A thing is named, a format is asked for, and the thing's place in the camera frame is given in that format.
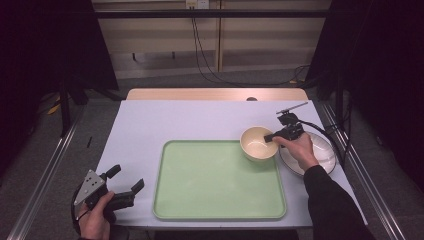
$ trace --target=bowl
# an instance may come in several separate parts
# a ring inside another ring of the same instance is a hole
[[[245,156],[254,162],[265,162],[272,158],[278,150],[275,142],[266,143],[264,136],[272,134],[264,127],[252,127],[243,132],[240,145]]]

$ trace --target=hand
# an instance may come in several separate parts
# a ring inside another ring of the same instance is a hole
[[[314,155],[311,136],[307,133],[302,133],[298,139],[293,141],[278,136],[273,137],[272,141],[285,146],[289,153],[298,161],[299,167],[305,172],[310,167],[319,164]]]
[[[78,216],[87,212],[79,220],[81,237],[87,239],[109,239],[110,224],[103,216],[103,209],[114,195],[115,193],[108,192],[102,196],[91,212],[87,212],[89,208],[85,203],[81,206]]]

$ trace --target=sleeve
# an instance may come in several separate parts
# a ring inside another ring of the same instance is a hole
[[[309,168],[303,180],[314,240],[375,239],[353,199],[321,166]]]

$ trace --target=aluminum rail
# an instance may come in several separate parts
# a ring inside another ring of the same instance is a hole
[[[24,210],[21,212],[18,220],[13,226],[7,240],[25,239],[26,235],[28,234],[32,222],[34,221],[38,210],[40,209],[43,203],[44,197],[51,185],[52,178],[54,177],[60,165],[60,162],[63,156],[65,155],[66,149],[68,148],[69,143],[72,140],[72,137],[76,130],[76,126],[82,118],[84,110],[85,106],[81,107],[78,110],[76,119],[71,125],[71,128],[64,137],[60,138],[57,147],[52,157],[50,158],[50,161],[47,164],[40,181],[38,181],[37,186],[35,187],[30,199],[24,207]]]
[[[335,113],[333,109],[331,108],[331,106],[328,104],[324,104],[323,108],[324,108],[324,113],[326,117],[330,121],[330,124],[336,124],[336,121],[334,120]],[[341,143],[341,146],[343,147],[343,150],[345,150],[346,144],[348,142],[347,134],[343,131],[340,131],[340,129],[338,128],[335,130],[335,133],[338,140]],[[349,147],[347,156],[349,156],[351,160],[350,163],[352,164],[352,167],[356,175],[359,177],[359,180],[361,181],[361,184],[364,187],[365,192],[367,193],[368,198],[371,201],[371,204],[373,205],[375,211],[377,212],[381,220],[381,223],[386,229],[390,239],[391,240],[406,239],[398,223],[396,222],[396,219],[393,213],[387,206],[386,202],[384,201],[377,187],[374,185],[374,182],[372,181],[371,176],[369,175],[365,166],[362,164],[362,161],[359,158],[358,153],[356,152],[353,146]]]

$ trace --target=black curtain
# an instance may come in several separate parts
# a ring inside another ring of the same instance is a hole
[[[4,0],[0,3],[0,175],[37,118],[41,97],[59,83],[117,89],[90,0]]]
[[[332,7],[351,8],[348,2],[334,0]],[[354,105],[424,190],[424,1],[359,6],[356,17],[326,20],[307,80],[327,73],[318,81],[318,95],[326,98],[341,78]]]

